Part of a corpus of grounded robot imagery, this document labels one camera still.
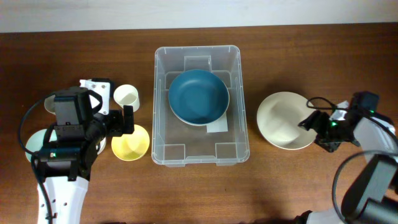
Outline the mint green cup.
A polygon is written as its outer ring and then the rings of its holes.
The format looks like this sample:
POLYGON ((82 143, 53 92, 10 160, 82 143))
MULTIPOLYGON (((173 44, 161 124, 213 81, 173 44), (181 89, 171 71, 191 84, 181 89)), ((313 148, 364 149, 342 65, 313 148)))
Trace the mint green cup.
POLYGON ((44 100, 44 108, 47 112, 51 113, 51 114, 55 114, 55 94, 47 97, 44 100))

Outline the cream bowl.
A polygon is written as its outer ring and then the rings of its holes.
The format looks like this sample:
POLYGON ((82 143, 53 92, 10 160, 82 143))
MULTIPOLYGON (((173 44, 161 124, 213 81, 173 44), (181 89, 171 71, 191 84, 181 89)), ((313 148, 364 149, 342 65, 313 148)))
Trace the cream bowl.
POLYGON ((256 122, 262 136, 273 146, 285 150, 311 145, 316 132, 299 127, 299 122, 314 112, 306 103, 305 97, 288 91, 269 95, 257 110, 256 122))

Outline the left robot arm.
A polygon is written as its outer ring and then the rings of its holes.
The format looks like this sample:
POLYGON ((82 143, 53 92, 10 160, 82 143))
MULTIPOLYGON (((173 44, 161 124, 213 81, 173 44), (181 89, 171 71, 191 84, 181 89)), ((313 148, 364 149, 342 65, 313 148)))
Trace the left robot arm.
POLYGON ((56 122, 31 157, 39 193, 38 223, 79 223, 98 146, 106 137, 134 132, 134 109, 101 114, 101 95, 73 86, 53 93, 56 122))

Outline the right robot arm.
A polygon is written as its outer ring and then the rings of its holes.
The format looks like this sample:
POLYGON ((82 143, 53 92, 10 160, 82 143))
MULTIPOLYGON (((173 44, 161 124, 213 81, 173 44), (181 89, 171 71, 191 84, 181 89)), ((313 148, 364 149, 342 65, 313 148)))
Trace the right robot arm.
POLYGON ((394 123, 377 113, 379 96, 357 92, 351 101, 314 107, 313 113, 298 125, 316 132, 315 144, 335 152, 341 143, 361 147, 346 158, 333 178, 333 208, 323 212, 308 210, 294 218, 294 223, 397 223, 397 201, 386 191, 397 190, 397 136, 394 123), (345 193, 336 200, 336 186, 343 168, 353 159, 364 156, 367 164, 345 193))

